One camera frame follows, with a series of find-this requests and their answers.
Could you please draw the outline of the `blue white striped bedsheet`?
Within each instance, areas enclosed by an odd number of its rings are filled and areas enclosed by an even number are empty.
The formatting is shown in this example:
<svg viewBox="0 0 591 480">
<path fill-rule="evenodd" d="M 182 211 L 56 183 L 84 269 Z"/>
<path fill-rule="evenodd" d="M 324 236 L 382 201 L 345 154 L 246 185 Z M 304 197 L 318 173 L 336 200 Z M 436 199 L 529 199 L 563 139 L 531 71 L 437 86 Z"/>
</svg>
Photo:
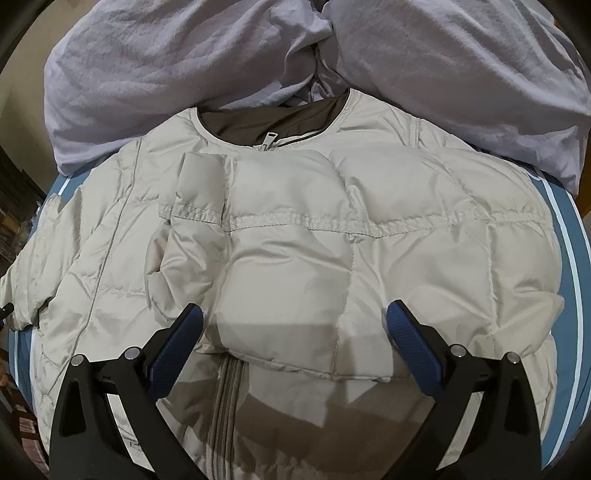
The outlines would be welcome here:
<svg viewBox="0 0 591 480">
<path fill-rule="evenodd" d="M 590 411 L 590 244 L 570 193 L 546 174 L 535 174 L 533 184 L 549 206 L 562 255 L 564 307 L 552 328 L 557 394 L 542 443 L 548 465 L 568 449 Z"/>
</svg>

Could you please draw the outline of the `beige puffer jacket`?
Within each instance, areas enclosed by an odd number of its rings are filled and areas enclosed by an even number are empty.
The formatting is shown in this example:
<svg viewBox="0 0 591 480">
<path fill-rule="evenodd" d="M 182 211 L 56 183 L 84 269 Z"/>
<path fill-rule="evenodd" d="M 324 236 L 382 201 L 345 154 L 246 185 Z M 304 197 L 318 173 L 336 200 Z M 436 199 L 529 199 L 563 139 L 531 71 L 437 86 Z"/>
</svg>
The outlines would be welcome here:
<svg viewBox="0 0 591 480">
<path fill-rule="evenodd" d="M 115 358 L 194 303 L 204 337 L 157 406 L 209 477 L 377 479 L 432 407 L 388 305 L 474 355 L 517 353 L 547 430 L 561 271 L 526 169 L 353 91 L 298 133 L 166 120 L 47 199 L 1 299 L 35 332 L 43 441 L 74 355 Z"/>
</svg>

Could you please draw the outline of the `right lavender pillow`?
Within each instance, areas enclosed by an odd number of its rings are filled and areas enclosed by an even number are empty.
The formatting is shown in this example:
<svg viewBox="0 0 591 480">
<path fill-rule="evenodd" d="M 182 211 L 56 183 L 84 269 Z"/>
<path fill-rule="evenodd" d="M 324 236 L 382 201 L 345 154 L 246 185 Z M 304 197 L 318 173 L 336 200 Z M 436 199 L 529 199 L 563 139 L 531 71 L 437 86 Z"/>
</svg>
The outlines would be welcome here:
<svg viewBox="0 0 591 480">
<path fill-rule="evenodd" d="M 590 72 L 573 42 L 520 1 L 326 1 L 318 73 L 577 193 Z"/>
</svg>

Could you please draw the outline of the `lavender pillow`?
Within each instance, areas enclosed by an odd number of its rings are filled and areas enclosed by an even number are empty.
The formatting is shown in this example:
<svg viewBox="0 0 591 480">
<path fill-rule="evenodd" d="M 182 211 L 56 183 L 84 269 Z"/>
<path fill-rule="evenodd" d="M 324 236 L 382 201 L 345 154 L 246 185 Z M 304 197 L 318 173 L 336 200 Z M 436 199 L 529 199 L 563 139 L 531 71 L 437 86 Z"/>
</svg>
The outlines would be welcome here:
<svg viewBox="0 0 591 480">
<path fill-rule="evenodd" d="M 310 1 L 100 1 L 45 64 L 57 170 L 73 175 L 192 106 L 281 104 L 311 82 L 331 35 Z"/>
<path fill-rule="evenodd" d="M 520 1 L 326 1 L 318 73 L 577 193 L 590 72 L 573 42 Z"/>
</svg>

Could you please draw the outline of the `left lavender pillow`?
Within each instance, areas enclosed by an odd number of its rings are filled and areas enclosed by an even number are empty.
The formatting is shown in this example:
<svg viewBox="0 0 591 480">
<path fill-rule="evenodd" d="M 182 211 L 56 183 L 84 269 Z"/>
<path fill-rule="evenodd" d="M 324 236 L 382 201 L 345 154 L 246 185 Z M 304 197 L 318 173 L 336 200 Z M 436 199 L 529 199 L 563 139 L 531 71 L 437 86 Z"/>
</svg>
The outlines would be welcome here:
<svg viewBox="0 0 591 480">
<path fill-rule="evenodd" d="M 73 175 L 192 106 L 281 104 L 311 82 L 331 35 L 310 1 L 100 1 L 45 64 L 57 170 Z"/>
</svg>

